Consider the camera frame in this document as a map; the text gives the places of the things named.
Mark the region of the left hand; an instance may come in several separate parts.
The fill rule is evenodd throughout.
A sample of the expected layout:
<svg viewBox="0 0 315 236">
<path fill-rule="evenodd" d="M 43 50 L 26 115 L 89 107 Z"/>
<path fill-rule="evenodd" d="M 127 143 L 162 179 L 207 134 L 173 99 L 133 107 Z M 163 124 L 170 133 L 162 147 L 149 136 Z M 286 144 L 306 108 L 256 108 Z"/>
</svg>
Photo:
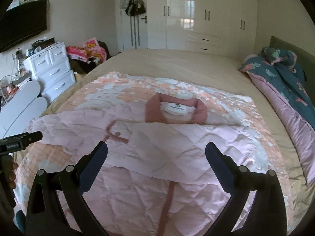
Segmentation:
<svg viewBox="0 0 315 236">
<path fill-rule="evenodd" d="M 19 165 L 18 163 L 16 163 L 14 160 L 13 160 L 13 157 L 11 155 L 9 155 L 9 157 L 11 158 L 11 170 L 10 170 L 10 173 L 8 175 L 8 178 L 7 178 L 7 182 L 8 182 L 8 185 L 10 186 L 11 189 L 15 189 L 17 187 L 16 185 L 16 170 L 18 169 Z"/>
</svg>

